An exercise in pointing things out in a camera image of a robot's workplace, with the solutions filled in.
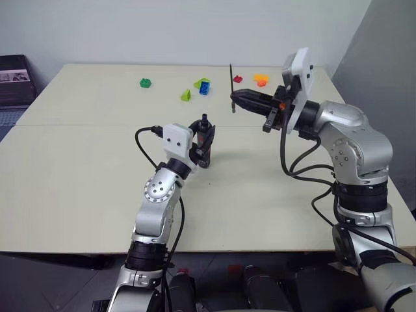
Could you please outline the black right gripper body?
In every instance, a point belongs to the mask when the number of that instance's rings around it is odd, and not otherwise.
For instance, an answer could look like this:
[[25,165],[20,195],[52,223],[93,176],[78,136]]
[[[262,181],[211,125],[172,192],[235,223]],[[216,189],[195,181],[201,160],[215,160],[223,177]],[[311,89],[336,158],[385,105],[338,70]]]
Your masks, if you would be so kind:
[[285,123],[285,116],[291,112],[294,99],[292,86],[278,86],[271,100],[271,109],[263,124],[262,131],[269,133],[271,130],[281,130]]

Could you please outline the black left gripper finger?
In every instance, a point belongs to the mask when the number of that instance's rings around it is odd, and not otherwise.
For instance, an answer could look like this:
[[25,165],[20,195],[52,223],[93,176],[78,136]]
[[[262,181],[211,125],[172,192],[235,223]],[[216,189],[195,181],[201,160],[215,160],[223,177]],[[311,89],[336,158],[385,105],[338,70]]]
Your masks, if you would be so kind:
[[207,156],[211,151],[211,145],[215,137],[215,130],[216,126],[212,125],[211,127],[207,128],[205,132],[202,133],[201,152],[203,156]]
[[193,131],[194,135],[196,136],[196,143],[197,145],[202,145],[202,121],[196,120],[191,123],[189,128]]

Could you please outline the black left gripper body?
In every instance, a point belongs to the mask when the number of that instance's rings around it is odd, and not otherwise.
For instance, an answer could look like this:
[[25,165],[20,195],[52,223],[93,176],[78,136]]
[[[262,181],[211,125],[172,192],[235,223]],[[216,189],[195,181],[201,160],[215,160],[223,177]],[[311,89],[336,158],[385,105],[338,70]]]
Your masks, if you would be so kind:
[[206,149],[204,146],[199,146],[193,142],[189,157],[195,165],[206,165]]

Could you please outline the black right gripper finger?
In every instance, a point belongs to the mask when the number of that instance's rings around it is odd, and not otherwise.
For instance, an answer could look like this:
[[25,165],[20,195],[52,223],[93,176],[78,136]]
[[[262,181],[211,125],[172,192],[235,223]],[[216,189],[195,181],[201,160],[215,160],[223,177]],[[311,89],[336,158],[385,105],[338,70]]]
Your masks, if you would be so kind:
[[262,92],[247,88],[234,90],[230,97],[233,101],[271,101],[273,98],[273,96],[269,94],[264,94]]
[[272,106],[267,101],[237,98],[233,102],[240,108],[255,114],[269,114],[272,110]]

